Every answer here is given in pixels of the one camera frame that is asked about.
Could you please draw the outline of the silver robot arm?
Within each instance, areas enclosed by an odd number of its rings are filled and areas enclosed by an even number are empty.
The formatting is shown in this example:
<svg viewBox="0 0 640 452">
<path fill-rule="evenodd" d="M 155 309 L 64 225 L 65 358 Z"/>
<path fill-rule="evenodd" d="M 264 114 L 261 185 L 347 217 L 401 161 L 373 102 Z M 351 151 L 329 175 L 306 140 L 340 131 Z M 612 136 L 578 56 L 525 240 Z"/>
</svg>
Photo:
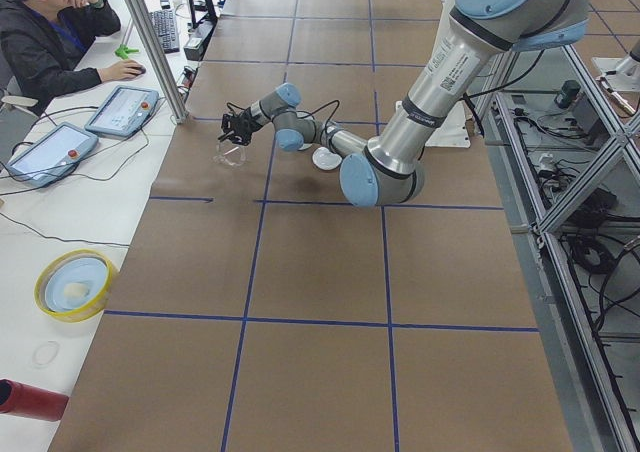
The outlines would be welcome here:
<svg viewBox="0 0 640 452">
<path fill-rule="evenodd" d="M 340 186 L 359 207 L 404 203 L 425 182 L 419 162 L 471 82 L 495 55 L 572 44 L 586 32 L 589 0 L 454 0 L 449 30 L 384 128 L 365 140 L 331 121 L 302 117 L 298 89 L 283 83 L 240 114 L 226 114 L 220 141 L 246 146 L 268 123 L 278 146 L 316 143 L 341 156 Z"/>
</svg>

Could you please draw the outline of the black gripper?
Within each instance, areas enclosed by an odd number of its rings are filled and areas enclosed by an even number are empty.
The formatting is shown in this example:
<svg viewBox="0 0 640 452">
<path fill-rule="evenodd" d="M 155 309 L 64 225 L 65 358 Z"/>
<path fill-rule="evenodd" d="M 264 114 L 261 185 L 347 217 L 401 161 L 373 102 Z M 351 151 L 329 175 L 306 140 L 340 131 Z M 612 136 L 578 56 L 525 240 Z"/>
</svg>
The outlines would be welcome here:
<svg viewBox="0 0 640 452">
<path fill-rule="evenodd" d="M 225 113 L 222 117 L 221 130 L 219 142 L 230 141 L 235 145 L 249 145 L 256 131 L 256 122 L 249 112 Z"/>
</svg>

